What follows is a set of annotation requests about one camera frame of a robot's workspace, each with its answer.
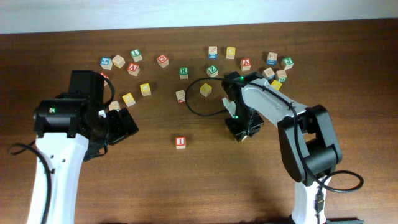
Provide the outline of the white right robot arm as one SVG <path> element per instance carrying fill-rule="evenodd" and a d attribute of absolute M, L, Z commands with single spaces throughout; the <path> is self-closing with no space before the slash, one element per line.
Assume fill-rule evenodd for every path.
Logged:
<path fill-rule="evenodd" d="M 326 191 L 334 191 L 328 184 L 343 156 L 328 110 L 297 103 L 258 72 L 230 73 L 221 86 L 227 94 L 224 107 L 231 115 L 226 125 L 238 142 L 256 134 L 265 120 L 277 128 L 282 162 L 295 181 L 291 221 L 327 223 Z"/>

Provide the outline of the green letter R block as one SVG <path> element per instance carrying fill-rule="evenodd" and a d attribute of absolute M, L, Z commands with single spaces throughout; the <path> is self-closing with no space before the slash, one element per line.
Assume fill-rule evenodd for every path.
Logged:
<path fill-rule="evenodd" d="M 189 77 L 188 67 L 180 67 L 179 68 L 179 77 L 180 77 L 180 79 L 188 79 L 188 77 Z"/>

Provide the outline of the red letter I block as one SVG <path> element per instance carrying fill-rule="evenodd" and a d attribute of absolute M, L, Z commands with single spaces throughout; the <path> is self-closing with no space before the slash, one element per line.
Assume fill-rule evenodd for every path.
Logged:
<path fill-rule="evenodd" d="M 175 147 L 177 149 L 185 149 L 186 148 L 186 138 L 185 136 L 179 136 L 175 138 Z"/>

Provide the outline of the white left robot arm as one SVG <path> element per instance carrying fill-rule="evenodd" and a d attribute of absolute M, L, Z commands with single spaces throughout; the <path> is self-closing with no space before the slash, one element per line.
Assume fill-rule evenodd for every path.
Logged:
<path fill-rule="evenodd" d="M 34 111 L 34 152 L 37 156 L 28 223 L 73 223 L 81 166 L 104 156 L 139 130 L 127 109 L 101 111 L 103 75 L 74 70 L 68 91 L 42 100 Z"/>

